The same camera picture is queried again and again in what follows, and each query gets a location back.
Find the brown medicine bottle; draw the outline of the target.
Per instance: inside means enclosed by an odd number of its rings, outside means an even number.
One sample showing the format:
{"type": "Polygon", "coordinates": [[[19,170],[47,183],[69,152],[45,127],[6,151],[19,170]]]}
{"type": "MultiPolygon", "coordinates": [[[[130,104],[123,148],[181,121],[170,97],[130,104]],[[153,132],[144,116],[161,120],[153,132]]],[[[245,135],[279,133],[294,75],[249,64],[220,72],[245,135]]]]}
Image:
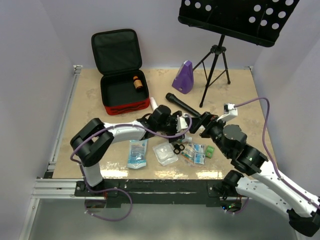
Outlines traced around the brown medicine bottle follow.
{"type": "Polygon", "coordinates": [[[136,91],[141,91],[143,89],[143,83],[138,76],[133,77],[133,85],[136,91]]]}

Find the white gauze packet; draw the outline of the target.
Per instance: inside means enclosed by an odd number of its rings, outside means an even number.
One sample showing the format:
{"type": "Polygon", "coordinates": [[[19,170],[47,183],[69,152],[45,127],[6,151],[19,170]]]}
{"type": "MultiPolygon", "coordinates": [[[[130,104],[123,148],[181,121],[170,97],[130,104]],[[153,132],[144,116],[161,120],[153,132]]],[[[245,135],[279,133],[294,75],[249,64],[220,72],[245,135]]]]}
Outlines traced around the white gauze packet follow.
{"type": "Polygon", "coordinates": [[[173,146],[169,142],[163,142],[159,145],[154,146],[153,152],[162,166],[167,166],[169,164],[178,161],[178,156],[174,153],[173,146]]]}

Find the red black medicine case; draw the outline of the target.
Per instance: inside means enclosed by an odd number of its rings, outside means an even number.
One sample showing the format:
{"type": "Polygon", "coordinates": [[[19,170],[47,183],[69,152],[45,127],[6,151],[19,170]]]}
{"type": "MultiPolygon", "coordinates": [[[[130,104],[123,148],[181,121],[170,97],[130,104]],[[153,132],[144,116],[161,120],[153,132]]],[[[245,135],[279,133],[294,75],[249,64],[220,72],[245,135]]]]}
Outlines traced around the red black medicine case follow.
{"type": "Polygon", "coordinates": [[[100,80],[102,104],[114,116],[143,110],[150,105],[138,35],[133,29],[98,32],[91,37],[91,47],[100,80]],[[138,76],[143,89],[137,91],[133,77],[138,76]]]}

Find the blue pouch packet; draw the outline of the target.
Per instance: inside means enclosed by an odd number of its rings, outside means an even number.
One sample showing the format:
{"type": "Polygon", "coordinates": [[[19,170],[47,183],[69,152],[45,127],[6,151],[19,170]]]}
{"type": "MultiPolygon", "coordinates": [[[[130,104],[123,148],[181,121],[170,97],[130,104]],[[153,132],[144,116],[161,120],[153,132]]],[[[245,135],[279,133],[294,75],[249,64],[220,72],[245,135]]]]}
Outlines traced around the blue pouch packet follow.
{"type": "Polygon", "coordinates": [[[148,140],[130,140],[127,167],[130,169],[140,169],[147,165],[146,151],[148,140]]]}

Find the green small box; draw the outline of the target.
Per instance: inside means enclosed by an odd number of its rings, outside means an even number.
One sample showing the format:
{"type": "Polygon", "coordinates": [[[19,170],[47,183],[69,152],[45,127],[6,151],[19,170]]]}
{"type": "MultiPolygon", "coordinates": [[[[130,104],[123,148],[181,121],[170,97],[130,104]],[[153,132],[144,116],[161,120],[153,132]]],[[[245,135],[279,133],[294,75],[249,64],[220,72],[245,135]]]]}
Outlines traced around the green small box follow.
{"type": "Polygon", "coordinates": [[[205,156],[209,159],[211,159],[213,157],[215,148],[213,146],[208,145],[205,149],[205,156]]]}

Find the white plastic bottle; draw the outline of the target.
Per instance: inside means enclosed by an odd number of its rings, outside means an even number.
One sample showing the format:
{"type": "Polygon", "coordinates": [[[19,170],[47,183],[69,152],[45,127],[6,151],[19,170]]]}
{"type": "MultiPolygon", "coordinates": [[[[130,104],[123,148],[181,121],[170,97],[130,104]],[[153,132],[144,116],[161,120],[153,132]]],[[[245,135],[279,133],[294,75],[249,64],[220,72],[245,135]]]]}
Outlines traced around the white plastic bottle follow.
{"type": "Polygon", "coordinates": [[[192,140],[193,138],[187,134],[184,134],[178,138],[173,139],[174,142],[178,142],[178,143],[191,143],[192,140]]]}

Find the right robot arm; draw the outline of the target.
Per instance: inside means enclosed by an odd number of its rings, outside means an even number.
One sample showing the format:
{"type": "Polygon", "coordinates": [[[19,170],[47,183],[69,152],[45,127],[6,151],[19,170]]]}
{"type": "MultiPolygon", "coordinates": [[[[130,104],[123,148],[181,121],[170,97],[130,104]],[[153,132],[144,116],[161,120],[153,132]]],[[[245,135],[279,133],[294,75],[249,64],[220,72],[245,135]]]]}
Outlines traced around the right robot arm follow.
{"type": "Polygon", "coordinates": [[[295,231],[314,236],[320,229],[320,198],[283,174],[271,156],[249,145],[239,125],[226,123],[228,118],[205,112],[186,121],[191,134],[203,127],[200,136],[211,139],[234,166],[224,178],[223,192],[230,197],[238,193],[278,210],[288,216],[295,231]]]}

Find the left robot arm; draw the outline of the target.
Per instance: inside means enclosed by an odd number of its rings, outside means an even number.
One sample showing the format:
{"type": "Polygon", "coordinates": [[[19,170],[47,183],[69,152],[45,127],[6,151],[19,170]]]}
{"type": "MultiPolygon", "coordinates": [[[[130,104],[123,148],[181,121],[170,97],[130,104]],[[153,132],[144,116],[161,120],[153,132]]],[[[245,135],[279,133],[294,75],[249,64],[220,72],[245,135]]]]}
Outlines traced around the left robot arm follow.
{"type": "Polygon", "coordinates": [[[178,140],[189,131],[191,123],[188,114],[172,113],[165,105],[131,122],[107,123],[93,118],[71,139],[70,160],[80,165],[86,191],[99,196],[104,190],[99,162],[112,144],[142,141],[154,136],[178,140]]]}

